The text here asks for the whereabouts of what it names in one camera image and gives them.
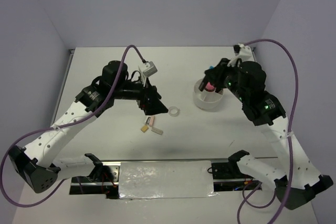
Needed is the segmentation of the pink glue bottle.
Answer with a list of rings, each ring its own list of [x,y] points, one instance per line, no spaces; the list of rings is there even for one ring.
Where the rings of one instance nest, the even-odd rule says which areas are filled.
[[[215,92],[216,88],[210,83],[208,82],[205,86],[205,91],[207,92]]]

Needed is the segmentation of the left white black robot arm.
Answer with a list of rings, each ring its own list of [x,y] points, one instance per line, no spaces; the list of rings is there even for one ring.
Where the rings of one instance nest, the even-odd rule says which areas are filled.
[[[10,160],[21,178],[39,194],[56,181],[83,176],[95,182],[104,175],[113,180],[113,173],[91,153],[76,158],[57,159],[60,151],[87,125],[94,122],[115,100],[134,100],[145,115],[167,113],[156,86],[149,77],[157,73],[151,61],[139,65],[140,77],[131,80],[128,66],[114,60],[104,66],[102,74],[83,88],[66,112],[34,141],[9,150]]]

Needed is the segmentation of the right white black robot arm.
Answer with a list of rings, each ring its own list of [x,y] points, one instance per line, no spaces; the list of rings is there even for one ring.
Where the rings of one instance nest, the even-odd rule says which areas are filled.
[[[217,91],[229,90],[242,104],[242,111],[256,126],[275,151],[281,168],[271,167],[247,151],[228,158],[228,171],[233,177],[249,175],[275,191],[280,202],[289,190],[285,207],[294,210],[313,200],[333,185],[328,175],[321,174],[311,163],[296,136],[288,130],[289,119],[279,100],[265,90],[266,73],[260,64],[239,60],[233,67],[227,58],[205,71],[199,85],[203,91],[211,84]]]

